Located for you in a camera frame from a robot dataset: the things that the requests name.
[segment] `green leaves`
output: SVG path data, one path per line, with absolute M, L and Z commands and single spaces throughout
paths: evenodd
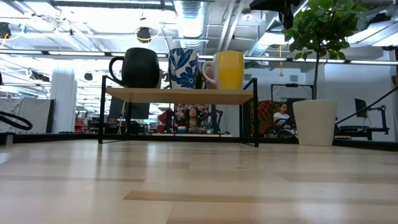
M 337 59 L 337 53 L 334 50 L 329 50 L 329 58 Z
M 303 53 L 301 53 L 301 52 L 298 53 L 298 54 L 294 57 L 294 60 L 300 59 L 302 55 L 303 55 Z
M 319 57 L 324 57 L 327 53 L 328 52 L 325 49 L 323 49 L 323 50 L 319 51 Z
M 318 1 L 319 6 L 325 8 L 325 9 L 331 8 L 331 5 L 333 3 L 333 1 L 331 1 L 331 0 L 317 0 L 317 1 Z
M 308 6 L 309 6 L 311 9 L 317 9 L 317 8 L 319 8 L 319 4 L 318 4 L 317 0 L 310 0 L 310 1 L 308 2 Z
M 342 60 L 347 60 L 346 55 L 343 52 L 338 52 L 338 57 Z
M 347 37 L 357 30 L 358 15 L 366 9 L 356 0 L 309 0 L 309 9 L 300 11 L 293 27 L 284 30 L 285 40 L 294 39 L 290 52 L 298 50 L 295 59 L 306 60 L 312 53 L 319 57 L 346 60 L 342 49 L 349 47 Z

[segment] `mug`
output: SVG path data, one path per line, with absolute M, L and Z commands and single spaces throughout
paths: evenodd
M 113 63 L 122 60 L 122 80 L 117 79 L 112 70 Z M 124 54 L 124 57 L 114 57 L 109 63 L 109 72 L 113 79 L 127 88 L 155 88 L 159 78 L 159 61 L 153 50 L 134 47 Z
M 206 67 L 214 69 L 214 79 L 206 74 Z M 226 50 L 214 54 L 212 62 L 205 62 L 201 68 L 203 77 L 216 85 L 217 90 L 240 90 L 243 83 L 244 59 L 243 53 Z
M 169 78 L 171 89 L 194 89 L 199 71 L 196 50 L 177 48 L 169 52 Z

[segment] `plant stem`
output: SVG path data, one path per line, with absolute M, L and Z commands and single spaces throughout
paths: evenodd
M 313 78 L 313 95 L 312 99 L 317 99 L 317 82 L 318 82 L 318 65 L 319 65 L 319 51 L 317 52 L 317 62 L 315 63 L 315 77 Z

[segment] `white column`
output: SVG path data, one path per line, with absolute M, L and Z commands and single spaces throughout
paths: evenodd
M 56 65 L 52 72 L 51 99 L 55 99 L 52 132 L 75 130 L 77 82 L 75 69 Z

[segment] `desk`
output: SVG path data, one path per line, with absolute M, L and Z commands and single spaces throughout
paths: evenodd
M 99 112 L 99 130 L 104 125 L 105 93 L 118 97 L 129 103 L 187 103 L 209 105 L 239 105 L 239 138 L 243 142 L 243 107 L 242 105 L 254 100 L 254 146 L 258 147 L 258 97 L 257 78 L 252 78 L 242 90 L 190 90 L 190 89 L 156 89 L 156 88 L 107 88 L 106 79 L 113 80 L 106 75 L 102 78 L 101 108 Z M 127 111 L 127 136 L 130 130 L 131 110 Z M 98 133 L 98 143 L 103 143 L 103 132 Z
M 367 126 L 358 127 L 358 126 L 342 126 L 340 127 L 339 135 L 342 136 L 351 136 L 351 137 L 364 137 L 367 138 L 368 141 L 373 140 L 373 132 L 387 132 L 389 128 L 369 128 Z

